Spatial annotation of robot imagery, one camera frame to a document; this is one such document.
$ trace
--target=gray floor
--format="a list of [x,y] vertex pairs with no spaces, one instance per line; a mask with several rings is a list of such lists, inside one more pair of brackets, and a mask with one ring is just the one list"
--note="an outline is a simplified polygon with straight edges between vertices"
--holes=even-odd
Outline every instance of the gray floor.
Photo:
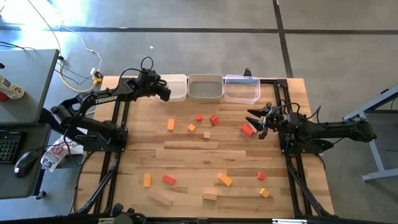
[[[23,31],[0,31],[0,39],[38,49],[57,48],[51,32],[26,2],[9,1],[0,25],[27,24]],[[87,27],[217,27],[275,29],[271,0],[146,0],[33,1],[52,26]],[[279,0],[286,29],[398,29],[397,1]],[[246,67],[257,77],[286,77],[278,34],[199,34],[80,32],[89,48],[103,57],[102,73],[118,75],[138,67],[150,55],[159,73],[242,74]],[[82,75],[97,67],[69,32],[56,32],[67,66]],[[304,78],[312,109],[322,105],[320,119],[333,121],[398,84],[398,35],[286,35],[294,77]],[[90,87],[90,83],[77,86]],[[52,78],[45,107],[75,96]],[[388,167],[398,167],[398,153],[389,152]],[[367,144],[341,141],[325,153],[326,175],[335,213],[398,223],[398,178],[365,184],[362,174],[376,171]],[[0,220],[65,215],[69,212],[76,169],[47,172],[45,200],[0,201]]]

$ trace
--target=wooden tabletop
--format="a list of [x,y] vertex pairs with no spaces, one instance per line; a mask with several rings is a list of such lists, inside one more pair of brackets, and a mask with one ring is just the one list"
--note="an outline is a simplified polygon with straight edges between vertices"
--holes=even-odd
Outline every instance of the wooden tabletop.
[[[304,80],[287,79],[292,102],[301,105],[300,112],[310,114]],[[105,77],[102,89],[114,88],[118,77]],[[272,85],[262,85],[261,98],[254,105],[236,103],[162,102],[155,98],[140,98],[130,102],[127,128],[127,148],[122,153],[116,183],[114,203],[124,208],[132,207],[148,217],[293,217],[292,199],[284,156],[280,153],[277,133],[268,132],[265,140],[241,132],[249,113],[247,109],[262,108],[267,102],[273,105],[275,94]],[[99,105],[95,119],[111,120],[114,103]],[[123,112],[121,105],[119,119]],[[203,121],[195,120],[196,114]],[[220,125],[212,126],[210,116],[216,115]],[[175,119],[174,131],[167,130],[169,118]],[[188,126],[196,126],[194,133]],[[210,132],[209,140],[203,137]],[[81,207],[98,185],[104,153],[96,152],[86,162],[76,200]],[[330,213],[330,200],[325,172],[319,158],[303,155],[307,185],[314,196]],[[257,173],[266,173],[266,179],[256,179]],[[152,174],[152,185],[145,189],[144,174]],[[162,182],[163,175],[176,178],[174,186]],[[226,174],[233,183],[225,186],[217,178]],[[266,188],[268,198],[259,195]],[[171,207],[148,197],[154,191],[171,198]],[[104,208],[108,189],[103,197]],[[203,200],[204,191],[216,192],[217,201]],[[298,191],[300,207],[304,211],[302,194]]]

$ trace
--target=red block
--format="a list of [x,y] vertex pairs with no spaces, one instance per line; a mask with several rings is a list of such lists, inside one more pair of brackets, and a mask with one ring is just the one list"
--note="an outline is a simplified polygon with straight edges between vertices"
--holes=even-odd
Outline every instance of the red block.
[[218,118],[216,116],[211,116],[210,120],[213,123],[213,126],[219,126],[220,125],[220,122],[218,121]]
[[162,180],[170,185],[174,185],[175,184],[175,179],[169,175],[164,175]]
[[201,114],[197,114],[197,121],[202,121],[203,120],[203,116]]
[[259,180],[265,180],[265,179],[266,179],[266,173],[260,171],[260,172],[258,173],[258,175],[257,175],[257,179],[259,179]]
[[242,129],[241,129],[245,134],[247,134],[248,136],[251,136],[254,131],[253,129],[250,128],[250,126],[248,126],[247,124],[245,124]]

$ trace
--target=keyboard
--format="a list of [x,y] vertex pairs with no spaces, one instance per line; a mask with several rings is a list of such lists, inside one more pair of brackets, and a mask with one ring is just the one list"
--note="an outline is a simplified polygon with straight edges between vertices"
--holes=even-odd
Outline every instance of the keyboard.
[[23,132],[0,130],[0,164],[15,164]]

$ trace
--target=plastic container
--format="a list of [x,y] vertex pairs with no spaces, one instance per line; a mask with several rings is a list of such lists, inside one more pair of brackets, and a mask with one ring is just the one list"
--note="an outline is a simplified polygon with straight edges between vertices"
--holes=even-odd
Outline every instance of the plastic container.
[[167,86],[172,91],[169,102],[182,102],[187,98],[187,76],[184,74],[178,75],[160,75],[163,80],[167,82]]
[[225,76],[224,99],[232,103],[253,104],[261,96],[260,79],[241,75]]
[[224,94],[222,75],[199,75],[188,77],[188,95],[192,101],[220,101]]

